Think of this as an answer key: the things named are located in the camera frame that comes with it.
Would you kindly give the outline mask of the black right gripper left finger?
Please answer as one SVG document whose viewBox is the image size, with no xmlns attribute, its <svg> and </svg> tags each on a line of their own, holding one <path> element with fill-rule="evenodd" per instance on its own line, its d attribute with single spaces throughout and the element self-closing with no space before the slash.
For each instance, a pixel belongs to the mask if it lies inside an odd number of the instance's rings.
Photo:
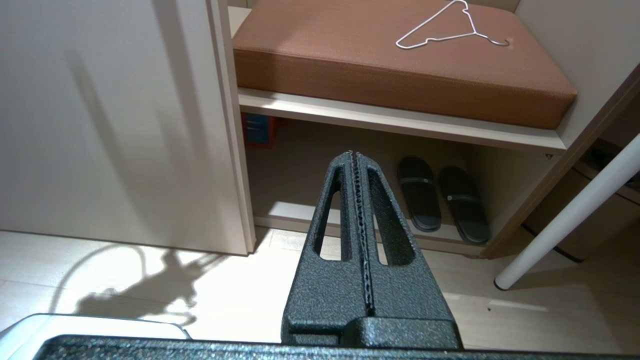
<svg viewBox="0 0 640 360">
<path fill-rule="evenodd" d="M 366 233 L 354 153 L 330 161 L 281 323 L 288 346 L 338 346 L 348 324 L 373 310 Z M 321 256 L 332 199 L 339 195 L 340 259 Z"/>
</svg>

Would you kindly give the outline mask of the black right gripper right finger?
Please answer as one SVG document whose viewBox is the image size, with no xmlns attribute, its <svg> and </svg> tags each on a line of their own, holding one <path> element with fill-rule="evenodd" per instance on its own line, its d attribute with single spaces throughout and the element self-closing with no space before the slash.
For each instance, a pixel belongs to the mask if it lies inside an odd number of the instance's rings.
<svg viewBox="0 0 640 360">
<path fill-rule="evenodd" d="M 377 318 L 457 323 L 381 167 L 355 154 L 355 207 L 365 312 Z"/>
</svg>

